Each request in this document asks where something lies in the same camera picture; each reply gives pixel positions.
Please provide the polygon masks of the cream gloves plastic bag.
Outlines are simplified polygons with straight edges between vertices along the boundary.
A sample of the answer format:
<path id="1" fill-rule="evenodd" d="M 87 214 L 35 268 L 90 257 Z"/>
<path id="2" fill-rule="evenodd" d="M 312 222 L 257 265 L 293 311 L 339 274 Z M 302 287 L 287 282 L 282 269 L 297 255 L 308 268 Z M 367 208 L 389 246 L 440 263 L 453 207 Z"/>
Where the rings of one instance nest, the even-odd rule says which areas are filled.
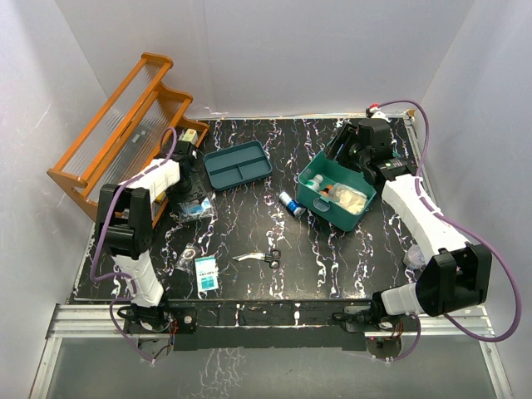
<path id="1" fill-rule="evenodd" d="M 331 200 L 350 214 L 361 214 L 365 209 L 367 195 L 354 188 L 336 183 L 329 191 Z"/>

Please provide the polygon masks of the white bottle green label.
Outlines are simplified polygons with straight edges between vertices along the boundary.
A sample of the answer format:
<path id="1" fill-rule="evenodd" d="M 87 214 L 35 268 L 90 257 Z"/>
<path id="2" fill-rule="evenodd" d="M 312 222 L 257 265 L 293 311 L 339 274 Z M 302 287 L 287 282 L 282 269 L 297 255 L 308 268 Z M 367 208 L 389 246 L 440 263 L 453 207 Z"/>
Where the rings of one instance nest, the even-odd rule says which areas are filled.
<path id="1" fill-rule="evenodd" d="M 322 175 L 315 175 L 313 178 L 306 182 L 306 186 L 313 191 L 320 191 L 321 183 L 323 182 Z"/>

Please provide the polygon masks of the dark teal divided tray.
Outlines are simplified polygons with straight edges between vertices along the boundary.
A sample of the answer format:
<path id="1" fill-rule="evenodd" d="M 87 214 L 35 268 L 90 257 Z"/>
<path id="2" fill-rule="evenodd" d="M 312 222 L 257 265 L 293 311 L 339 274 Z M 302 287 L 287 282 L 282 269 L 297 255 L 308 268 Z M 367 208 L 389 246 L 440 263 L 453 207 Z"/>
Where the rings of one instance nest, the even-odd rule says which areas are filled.
<path id="1" fill-rule="evenodd" d="M 216 191 L 232 189 L 272 174 L 273 167 L 262 146 L 251 140 L 204 156 L 211 187 Z"/>

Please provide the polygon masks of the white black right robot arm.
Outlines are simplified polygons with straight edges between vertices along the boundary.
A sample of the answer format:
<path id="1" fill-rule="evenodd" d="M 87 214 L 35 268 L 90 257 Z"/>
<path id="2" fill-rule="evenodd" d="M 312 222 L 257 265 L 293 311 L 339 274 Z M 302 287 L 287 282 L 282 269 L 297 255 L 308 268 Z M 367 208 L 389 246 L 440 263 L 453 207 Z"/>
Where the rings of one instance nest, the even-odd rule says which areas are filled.
<path id="1" fill-rule="evenodd" d="M 443 221 L 412 162 L 394 154 L 388 121 L 364 118 L 355 125 L 343 124 L 325 155 L 362 173 L 365 181 L 380 191 L 410 231 L 426 262 L 415 283 L 373 295 L 370 317 L 377 328 L 392 328 L 403 314 L 435 317 L 486 300 L 491 252 L 483 244 L 470 243 Z"/>

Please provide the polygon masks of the teal medicine kit box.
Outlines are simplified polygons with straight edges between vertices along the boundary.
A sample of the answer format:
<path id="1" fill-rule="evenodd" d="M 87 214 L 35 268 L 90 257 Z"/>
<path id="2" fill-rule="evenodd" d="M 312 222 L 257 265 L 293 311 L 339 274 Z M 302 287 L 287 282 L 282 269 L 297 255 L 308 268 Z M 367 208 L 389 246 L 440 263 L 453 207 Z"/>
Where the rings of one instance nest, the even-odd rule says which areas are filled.
<path id="1" fill-rule="evenodd" d="M 327 159 L 323 151 L 298 175 L 297 202 L 345 232 L 355 228 L 375 195 L 363 174 Z"/>

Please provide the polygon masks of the small clear zip bag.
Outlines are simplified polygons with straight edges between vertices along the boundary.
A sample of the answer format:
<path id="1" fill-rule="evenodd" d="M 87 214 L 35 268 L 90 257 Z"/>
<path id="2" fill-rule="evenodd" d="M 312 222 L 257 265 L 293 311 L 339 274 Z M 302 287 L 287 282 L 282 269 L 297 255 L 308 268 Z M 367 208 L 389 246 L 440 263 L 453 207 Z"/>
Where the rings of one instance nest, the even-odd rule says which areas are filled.
<path id="1" fill-rule="evenodd" d="M 179 271 L 189 273 L 194 264 L 195 258 L 199 255 L 200 249 L 195 245 L 188 243 L 177 259 L 175 268 Z"/>

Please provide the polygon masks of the alcohol wipes plastic bag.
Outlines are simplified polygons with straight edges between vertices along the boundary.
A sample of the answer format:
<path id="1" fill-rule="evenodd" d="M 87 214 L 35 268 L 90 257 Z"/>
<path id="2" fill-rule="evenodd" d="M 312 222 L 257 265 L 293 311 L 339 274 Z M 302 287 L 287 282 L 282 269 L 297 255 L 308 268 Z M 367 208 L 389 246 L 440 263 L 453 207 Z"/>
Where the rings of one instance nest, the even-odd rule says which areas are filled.
<path id="1" fill-rule="evenodd" d="M 208 196 L 205 196 L 203 199 L 196 199 L 192 202 L 180 204 L 179 221 L 181 223 L 208 219 L 216 215 L 217 210 Z"/>

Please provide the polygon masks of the teal white sachet packet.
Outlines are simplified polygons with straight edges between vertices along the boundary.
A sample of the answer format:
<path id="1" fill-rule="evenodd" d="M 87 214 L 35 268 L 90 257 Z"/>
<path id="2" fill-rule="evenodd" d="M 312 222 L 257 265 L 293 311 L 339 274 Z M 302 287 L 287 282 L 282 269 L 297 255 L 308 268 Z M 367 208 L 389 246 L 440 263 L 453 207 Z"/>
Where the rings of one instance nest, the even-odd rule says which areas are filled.
<path id="1" fill-rule="evenodd" d="M 195 275 L 199 293 L 218 289 L 218 269 L 215 256 L 196 259 Z"/>

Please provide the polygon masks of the amber bottle orange cap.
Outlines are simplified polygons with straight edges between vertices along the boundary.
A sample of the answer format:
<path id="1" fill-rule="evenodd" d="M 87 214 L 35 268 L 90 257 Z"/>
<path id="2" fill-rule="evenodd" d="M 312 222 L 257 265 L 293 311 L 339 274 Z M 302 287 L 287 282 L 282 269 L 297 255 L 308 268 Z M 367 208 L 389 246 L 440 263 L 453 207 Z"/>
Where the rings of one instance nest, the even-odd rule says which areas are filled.
<path id="1" fill-rule="evenodd" d="M 329 191 L 333 188 L 332 185 L 327 185 L 323 190 L 320 190 L 319 193 L 321 196 L 329 197 L 330 193 Z"/>

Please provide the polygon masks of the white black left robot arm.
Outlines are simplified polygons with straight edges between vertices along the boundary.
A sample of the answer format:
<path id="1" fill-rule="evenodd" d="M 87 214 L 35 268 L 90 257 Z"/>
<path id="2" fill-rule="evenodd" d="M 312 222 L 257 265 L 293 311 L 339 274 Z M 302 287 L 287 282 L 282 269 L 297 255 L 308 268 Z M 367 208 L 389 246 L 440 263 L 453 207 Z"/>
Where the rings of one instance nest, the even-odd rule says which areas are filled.
<path id="1" fill-rule="evenodd" d="M 99 194 L 96 248 L 106 251 L 118 265 L 132 303 L 145 308 L 142 320 L 155 332 L 169 327 L 172 312 L 160 304 L 164 289 L 150 259 L 152 205 L 162 195 L 177 208 L 203 200 L 206 191 L 194 167 L 198 154 L 195 144 L 178 140 L 169 157 L 157 155 L 129 180 L 106 184 Z"/>

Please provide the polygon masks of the blue white bandage roll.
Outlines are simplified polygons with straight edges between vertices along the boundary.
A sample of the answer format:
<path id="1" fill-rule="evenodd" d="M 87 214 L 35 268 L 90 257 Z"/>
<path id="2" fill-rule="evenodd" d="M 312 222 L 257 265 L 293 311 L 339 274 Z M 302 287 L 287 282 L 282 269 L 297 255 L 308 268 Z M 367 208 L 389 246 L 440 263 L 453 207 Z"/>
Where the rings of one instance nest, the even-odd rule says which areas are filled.
<path id="1" fill-rule="evenodd" d="M 306 209 L 297 202 L 292 196 L 290 196 L 286 191 L 282 191 L 278 195 L 280 202 L 285 206 L 288 212 L 295 218 L 302 216 Z"/>

